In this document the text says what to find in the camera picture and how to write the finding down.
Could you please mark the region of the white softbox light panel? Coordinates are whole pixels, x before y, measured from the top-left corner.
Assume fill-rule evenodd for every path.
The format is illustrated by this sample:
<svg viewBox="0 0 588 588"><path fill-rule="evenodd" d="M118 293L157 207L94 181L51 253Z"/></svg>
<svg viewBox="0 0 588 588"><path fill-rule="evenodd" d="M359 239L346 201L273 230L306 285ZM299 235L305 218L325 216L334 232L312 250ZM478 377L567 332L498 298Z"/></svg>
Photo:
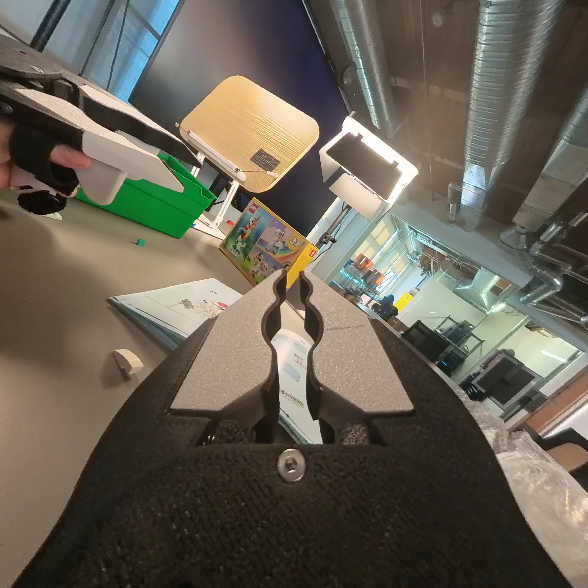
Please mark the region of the white softbox light panel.
<svg viewBox="0 0 588 588"><path fill-rule="evenodd" d="M319 158L329 190L368 221L388 212L418 174L389 137L354 112Z"/></svg>

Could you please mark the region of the large dark screen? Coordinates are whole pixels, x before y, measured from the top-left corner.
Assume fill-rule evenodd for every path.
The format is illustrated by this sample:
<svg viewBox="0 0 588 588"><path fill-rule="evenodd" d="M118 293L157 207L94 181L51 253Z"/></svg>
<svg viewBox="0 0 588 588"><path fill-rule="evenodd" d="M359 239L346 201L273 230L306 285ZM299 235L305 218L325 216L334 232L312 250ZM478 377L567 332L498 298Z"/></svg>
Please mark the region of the large dark screen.
<svg viewBox="0 0 588 588"><path fill-rule="evenodd" d="M175 132L227 77L241 75L311 116L314 147L259 199L304 235L335 200L319 150L348 115L302 1L182 1L130 95L130 103Z"/></svg>

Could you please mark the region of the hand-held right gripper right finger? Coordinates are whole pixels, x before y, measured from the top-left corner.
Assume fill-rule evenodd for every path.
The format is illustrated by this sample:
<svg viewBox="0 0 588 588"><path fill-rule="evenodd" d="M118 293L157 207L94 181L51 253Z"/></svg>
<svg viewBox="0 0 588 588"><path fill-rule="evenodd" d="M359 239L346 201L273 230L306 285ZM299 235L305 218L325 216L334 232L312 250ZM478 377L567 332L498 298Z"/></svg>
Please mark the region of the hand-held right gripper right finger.
<svg viewBox="0 0 588 588"><path fill-rule="evenodd" d="M307 271L300 273L299 294L313 341L306 400L321 434L411 415L414 405L368 315Z"/></svg>

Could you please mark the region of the wooden book stand board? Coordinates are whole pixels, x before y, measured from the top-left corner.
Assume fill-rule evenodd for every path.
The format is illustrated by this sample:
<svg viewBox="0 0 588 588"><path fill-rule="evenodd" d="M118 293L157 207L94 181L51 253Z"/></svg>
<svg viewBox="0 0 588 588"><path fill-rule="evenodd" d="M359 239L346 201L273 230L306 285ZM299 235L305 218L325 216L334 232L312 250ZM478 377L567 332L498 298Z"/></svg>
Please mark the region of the wooden book stand board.
<svg viewBox="0 0 588 588"><path fill-rule="evenodd" d="M252 194L274 187L319 138L311 116L243 76L218 84L178 131Z"/></svg>

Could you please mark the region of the person's left hand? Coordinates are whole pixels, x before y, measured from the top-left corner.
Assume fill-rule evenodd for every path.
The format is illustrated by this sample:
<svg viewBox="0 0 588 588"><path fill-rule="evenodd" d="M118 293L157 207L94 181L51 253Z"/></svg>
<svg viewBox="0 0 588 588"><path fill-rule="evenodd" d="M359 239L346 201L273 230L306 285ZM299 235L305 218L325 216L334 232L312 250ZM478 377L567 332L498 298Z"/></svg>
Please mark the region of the person's left hand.
<svg viewBox="0 0 588 588"><path fill-rule="evenodd" d="M12 157L11 144L15 122L1 117L1 188L9 189L13 184L15 169L19 166ZM84 153L76 151L68 145L54 145L50 151L33 154L35 164L48 163L70 169L89 169L92 167L92 159Z"/></svg>

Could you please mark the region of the narrow silver ventilation duct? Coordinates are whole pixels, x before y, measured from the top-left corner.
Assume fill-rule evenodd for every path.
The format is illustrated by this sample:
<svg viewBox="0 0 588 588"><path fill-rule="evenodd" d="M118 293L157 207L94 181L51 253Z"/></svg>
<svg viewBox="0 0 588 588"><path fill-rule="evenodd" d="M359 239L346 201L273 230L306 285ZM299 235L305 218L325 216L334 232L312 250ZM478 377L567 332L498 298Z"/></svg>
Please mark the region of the narrow silver ventilation duct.
<svg viewBox="0 0 588 588"><path fill-rule="evenodd" d="M392 138L402 125L394 105L390 73L375 1L331 1L334 18L356 68L372 124Z"/></svg>

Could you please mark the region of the silver duct with square base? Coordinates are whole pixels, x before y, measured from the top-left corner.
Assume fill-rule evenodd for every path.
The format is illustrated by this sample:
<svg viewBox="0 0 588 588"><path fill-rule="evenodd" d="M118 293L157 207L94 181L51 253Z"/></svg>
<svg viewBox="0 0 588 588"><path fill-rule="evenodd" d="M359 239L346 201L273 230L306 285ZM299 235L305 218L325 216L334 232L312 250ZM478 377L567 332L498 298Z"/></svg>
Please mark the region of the silver duct with square base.
<svg viewBox="0 0 588 588"><path fill-rule="evenodd" d="M499 235L514 251L530 247L531 236L547 223L587 178L587 86L581 92L557 137L533 188Z"/></svg>

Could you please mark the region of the green plastic bin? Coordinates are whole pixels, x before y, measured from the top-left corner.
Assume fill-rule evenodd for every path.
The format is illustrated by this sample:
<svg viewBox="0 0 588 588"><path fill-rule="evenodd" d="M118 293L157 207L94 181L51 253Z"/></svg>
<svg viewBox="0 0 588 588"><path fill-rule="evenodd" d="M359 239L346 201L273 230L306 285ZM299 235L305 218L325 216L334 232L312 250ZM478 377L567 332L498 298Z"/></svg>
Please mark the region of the green plastic bin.
<svg viewBox="0 0 588 588"><path fill-rule="evenodd" d="M180 239L195 220L217 200L188 169L172 155L159 154L184 187L177 192L146 180L126 179L113 202L98 205L82 189L75 198L137 224Z"/></svg>

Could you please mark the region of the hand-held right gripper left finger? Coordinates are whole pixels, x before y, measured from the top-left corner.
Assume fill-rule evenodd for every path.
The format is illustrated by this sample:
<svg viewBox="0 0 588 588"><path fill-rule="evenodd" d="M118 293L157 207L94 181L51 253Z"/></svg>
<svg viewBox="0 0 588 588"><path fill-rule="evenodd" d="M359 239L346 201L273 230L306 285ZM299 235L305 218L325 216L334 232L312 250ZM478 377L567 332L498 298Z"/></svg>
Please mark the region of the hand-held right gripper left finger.
<svg viewBox="0 0 588 588"><path fill-rule="evenodd" d="M279 418L277 352L287 274L278 270L217 316L171 403L182 416L233 420L274 435Z"/></svg>

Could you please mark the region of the white curved lego piece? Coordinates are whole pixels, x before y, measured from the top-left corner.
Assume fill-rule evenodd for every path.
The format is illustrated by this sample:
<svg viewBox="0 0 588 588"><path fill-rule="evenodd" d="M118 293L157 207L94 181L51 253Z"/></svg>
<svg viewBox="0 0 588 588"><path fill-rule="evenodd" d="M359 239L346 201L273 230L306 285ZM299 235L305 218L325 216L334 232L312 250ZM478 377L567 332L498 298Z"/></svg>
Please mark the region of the white curved lego piece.
<svg viewBox="0 0 588 588"><path fill-rule="evenodd" d="M128 349L114 349L112 356L119 370L126 376L136 375L144 368L141 359Z"/></svg>

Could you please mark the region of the yellow lego box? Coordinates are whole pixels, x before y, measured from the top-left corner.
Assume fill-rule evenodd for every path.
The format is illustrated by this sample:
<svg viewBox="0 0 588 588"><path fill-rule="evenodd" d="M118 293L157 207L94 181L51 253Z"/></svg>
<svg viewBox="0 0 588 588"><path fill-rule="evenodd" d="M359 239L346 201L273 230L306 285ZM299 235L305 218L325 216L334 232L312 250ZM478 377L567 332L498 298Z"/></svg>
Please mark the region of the yellow lego box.
<svg viewBox="0 0 588 588"><path fill-rule="evenodd" d="M219 249L253 285L284 270L286 289L295 284L319 251L257 198L251 199Z"/></svg>

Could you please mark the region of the white stand frame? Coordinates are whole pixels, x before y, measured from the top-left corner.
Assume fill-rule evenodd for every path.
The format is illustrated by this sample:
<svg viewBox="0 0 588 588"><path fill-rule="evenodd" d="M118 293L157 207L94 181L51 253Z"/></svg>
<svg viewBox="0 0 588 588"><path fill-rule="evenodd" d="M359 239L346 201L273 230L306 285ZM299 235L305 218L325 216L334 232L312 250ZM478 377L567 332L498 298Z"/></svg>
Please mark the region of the white stand frame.
<svg viewBox="0 0 588 588"><path fill-rule="evenodd" d="M226 216L239 187L239 181L237 179L231 179L225 189L226 197L220 203L220 209L217 210L215 217L209 219L206 216L206 213L203 212L200 217L194 220L192 229L214 237L220 241L224 240L226 234L223 232L221 225L224 223L224 217Z"/></svg>

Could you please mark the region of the clear plastic bag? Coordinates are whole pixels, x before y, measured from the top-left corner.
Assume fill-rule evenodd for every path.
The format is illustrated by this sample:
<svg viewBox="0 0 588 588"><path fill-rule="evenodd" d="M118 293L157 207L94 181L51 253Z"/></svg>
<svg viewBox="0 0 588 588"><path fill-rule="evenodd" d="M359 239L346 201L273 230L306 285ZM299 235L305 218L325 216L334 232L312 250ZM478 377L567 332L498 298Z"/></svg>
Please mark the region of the clear plastic bag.
<svg viewBox="0 0 588 588"><path fill-rule="evenodd" d="M525 432L509 432L484 404L458 396L474 417L519 509L573 587L587 587L587 492Z"/></svg>

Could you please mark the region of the wide silver ventilation duct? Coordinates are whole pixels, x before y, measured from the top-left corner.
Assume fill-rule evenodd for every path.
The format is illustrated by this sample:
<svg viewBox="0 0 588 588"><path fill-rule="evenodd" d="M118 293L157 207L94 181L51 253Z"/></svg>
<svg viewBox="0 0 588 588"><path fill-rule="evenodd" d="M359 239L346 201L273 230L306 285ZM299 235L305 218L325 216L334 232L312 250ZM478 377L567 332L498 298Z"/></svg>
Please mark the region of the wide silver ventilation duct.
<svg viewBox="0 0 588 588"><path fill-rule="evenodd" d="M564 1L480 1L459 220L478 228L514 150Z"/></svg>

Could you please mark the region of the lego instruction booklet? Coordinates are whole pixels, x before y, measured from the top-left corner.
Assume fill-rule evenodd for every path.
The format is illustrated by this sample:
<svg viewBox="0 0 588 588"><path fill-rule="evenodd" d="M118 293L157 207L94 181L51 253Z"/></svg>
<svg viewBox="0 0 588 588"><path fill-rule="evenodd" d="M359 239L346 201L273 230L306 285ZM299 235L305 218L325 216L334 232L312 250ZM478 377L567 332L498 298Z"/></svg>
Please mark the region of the lego instruction booklet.
<svg viewBox="0 0 588 588"><path fill-rule="evenodd" d="M207 319L216 318L241 294L217 279L114 296L108 302L132 319L166 349L176 349ZM273 337L280 382L279 423L299 444L322 443L319 423L306 403L306 362L312 343L303 319L284 304L286 319Z"/></svg>

